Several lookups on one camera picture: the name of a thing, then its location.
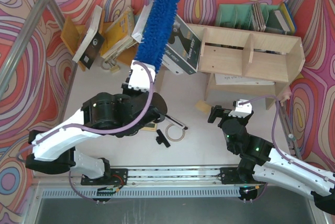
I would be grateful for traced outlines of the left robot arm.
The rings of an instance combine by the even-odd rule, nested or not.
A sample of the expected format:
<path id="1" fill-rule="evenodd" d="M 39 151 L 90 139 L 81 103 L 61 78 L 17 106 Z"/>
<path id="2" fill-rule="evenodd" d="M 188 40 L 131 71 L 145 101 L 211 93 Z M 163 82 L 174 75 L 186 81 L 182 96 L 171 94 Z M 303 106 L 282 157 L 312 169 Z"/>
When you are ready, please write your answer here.
<path id="1" fill-rule="evenodd" d="M 102 181 L 112 178 L 109 161 L 80 152 L 76 145 L 104 135 L 117 138 L 133 136 L 146 124 L 165 119 L 168 108 L 163 97 L 123 87 L 121 94 L 101 92 L 83 103 L 74 115 L 52 130 L 34 130 L 29 134 L 32 153 L 25 167 L 44 174 L 69 171 Z"/>

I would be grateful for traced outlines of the blue microfibre duster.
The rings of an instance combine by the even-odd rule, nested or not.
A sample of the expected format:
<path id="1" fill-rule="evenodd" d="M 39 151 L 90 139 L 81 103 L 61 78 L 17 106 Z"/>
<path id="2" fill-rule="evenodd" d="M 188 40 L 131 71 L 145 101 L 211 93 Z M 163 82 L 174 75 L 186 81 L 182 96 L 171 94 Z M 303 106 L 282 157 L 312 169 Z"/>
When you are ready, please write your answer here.
<path id="1" fill-rule="evenodd" d="M 180 0 L 154 0 L 135 60 L 154 66 L 158 73 L 172 32 Z"/>

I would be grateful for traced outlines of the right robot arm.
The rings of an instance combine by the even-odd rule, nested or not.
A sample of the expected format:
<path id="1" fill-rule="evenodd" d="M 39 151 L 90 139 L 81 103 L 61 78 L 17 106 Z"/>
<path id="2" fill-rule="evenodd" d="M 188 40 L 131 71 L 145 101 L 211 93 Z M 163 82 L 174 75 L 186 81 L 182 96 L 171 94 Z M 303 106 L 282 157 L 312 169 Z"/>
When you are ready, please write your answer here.
<path id="1" fill-rule="evenodd" d="M 220 118 L 227 150 L 240 157 L 237 177 L 245 182 L 270 183 L 314 201 L 320 210 L 334 214 L 334 173 L 310 165 L 282 151 L 271 141 L 249 134 L 246 125 L 253 115 L 251 104 L 211 108 L 208 122 Z"/>

